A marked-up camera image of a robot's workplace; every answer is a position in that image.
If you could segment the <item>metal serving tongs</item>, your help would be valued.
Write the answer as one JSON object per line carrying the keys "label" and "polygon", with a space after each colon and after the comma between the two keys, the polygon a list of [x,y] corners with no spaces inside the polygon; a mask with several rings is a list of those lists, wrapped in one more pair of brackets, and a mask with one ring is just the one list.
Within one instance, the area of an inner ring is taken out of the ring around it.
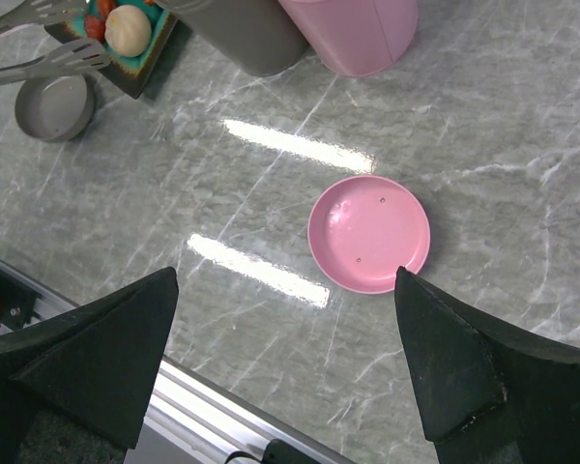
{"label": "metal serving tongs", "polygon": [[[53,25],[88,12],[86,1],[24,1],[0,16],[0,37],[27,25]],[[104,46],[91,38],[77,39],[29,62],[0,69],[0,86],[34,78],[61,77],[98,71],[110,64]]]}

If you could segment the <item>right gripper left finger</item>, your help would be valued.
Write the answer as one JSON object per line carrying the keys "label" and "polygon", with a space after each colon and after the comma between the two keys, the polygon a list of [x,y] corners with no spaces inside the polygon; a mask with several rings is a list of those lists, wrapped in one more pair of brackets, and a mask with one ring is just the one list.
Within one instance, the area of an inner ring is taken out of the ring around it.
{"label": "right gripper left finger", "polygon": [[121,463],[135,448],[173,323],[166,267],[0,335],[0,463]]}

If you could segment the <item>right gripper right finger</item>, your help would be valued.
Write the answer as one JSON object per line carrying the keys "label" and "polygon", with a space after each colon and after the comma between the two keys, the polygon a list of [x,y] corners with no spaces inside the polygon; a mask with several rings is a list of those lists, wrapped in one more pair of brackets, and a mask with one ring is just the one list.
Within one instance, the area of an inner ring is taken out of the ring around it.
{"label": "right gripper right finger", "polygon": [[441,463],[580,463],[580,348],[457,300],[405,268],[397,326]]}

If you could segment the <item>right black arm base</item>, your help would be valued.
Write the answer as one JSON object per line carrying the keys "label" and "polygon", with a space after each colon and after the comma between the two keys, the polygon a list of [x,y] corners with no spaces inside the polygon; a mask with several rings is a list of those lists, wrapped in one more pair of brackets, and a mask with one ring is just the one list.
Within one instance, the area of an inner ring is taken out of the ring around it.
{"label": "right black arm base", "polygon": [[0,334],[29,324],[40,297],[30,279],[0,261]]}

